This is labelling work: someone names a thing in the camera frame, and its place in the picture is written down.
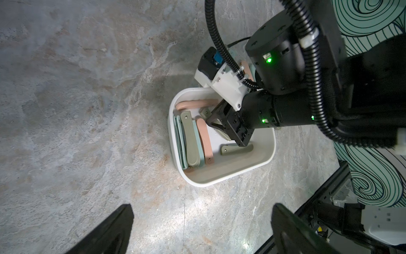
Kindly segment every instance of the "black bracket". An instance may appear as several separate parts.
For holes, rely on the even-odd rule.
[[[251,139],[254,129],[244,126],[240,113],[225,100],[222,100],[206,120],[208,126],[224,131],[238,146],[246,147]]]

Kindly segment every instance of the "curved plastic piece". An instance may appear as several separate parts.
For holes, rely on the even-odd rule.
[[[192,167],[199,166],[200,156],[197,147],[196,136],[194,134],[192,115],[190,111],[184,111],[180,114],[180,119],[183,123],[183,128],[186,137],[186,158],[188,164]]]
[[[196,120],[196,125],[197,125],[197,129],[199,130],[200,139],[202,141],[206,164],[213,164],[214,156],[213,156],[212,144],[210,143],[209,132],[207,131],[206,122],[202,118],[199,118]]]
[[[218,104],[218,100],[216,99],[208,99],[208,100],[190,100],[187,102],[179,102],[176,104],[175,108],[179,111],[185,109],[198,109],[204,107],[213,107]]]

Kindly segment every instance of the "swirl pattern wall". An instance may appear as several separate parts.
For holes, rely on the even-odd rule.
[[[331,0],[347,55],[405,33],[405,0]]]

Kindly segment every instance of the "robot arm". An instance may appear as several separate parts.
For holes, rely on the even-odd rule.
[[[291,2],[283,1],[285,8]],[[397,63],[406,61],[402,46],[406,35],[347,58],[331,3],[314,1],[308,8],[295,2],[297,7],[267,21],[246,44],[256,68],[254,83],[228,56],[213,23],[214,1],[206,0],[206,21],[217,47],[214,54],[224,61],[214,61],[218,69],[213,79],[206,74],[215,68],[203,65],[203,58],[198,71],[207,77],[202,85],[213,87],[225,99],[207,124],[224,130],[239,146],[248,144],[256,128],[317,124],[336,142],[404,149],[406,71]],[[292,15],[300,15],[297,8],[306,14],[298,22],[308,29],[292,22]],[[226,75],[234,79],[223,79]],[[222,120],[222,126],[211,122],[215,119]]]

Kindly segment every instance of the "black cable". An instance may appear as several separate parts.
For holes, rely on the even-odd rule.
[[[238,72],[240,67],[237,65],[233,57],[228,52],[226,46],[223,43],[223,40],[221,39],[220,33],[217,30],[216,17],[214,15],[215,1],[216,0],[205,0],[204,2],[207,29],[209,30],[210,37],[212,38],[213,43],[216,46],[216,49],[220,53],[221,57],[224,59],[224,61],[226,61],[227,65],[233,72]],[[242,80],[244,78],[244,75],[242,72],[238,72],[237,77],[239,80]],[[244,79],[242,83],[251,90],[259,89],[259,86],[250,79]]]
[[[227,45],[227,48],[231,48],[232,46],[236,45],[237,43],[240,43],[240,42],[245,41],[245,40],[249,40],[250,38],[251,38],[251,36],[250,37],[245,37],[245,38],[243,38],[241,40],[230,43],[229,45]]]
[[[280,0],[293,21],[293,28],[298,38],[311,34],[315,24],[311,13],[302,0]],[[389,138],[367,138],[367,137],[345,137],[336,133],[331,128],[327,112],[324,107],[322,91],[322,69],[320,65],[320,48],[318,38],[314,39],[313,45],[302,50],[304,57],[304,73],[309,94],[310,108],[314,120],[323,132],[331,140],[346,145],[363,147],[390,148],[396,144],[396,139]]]

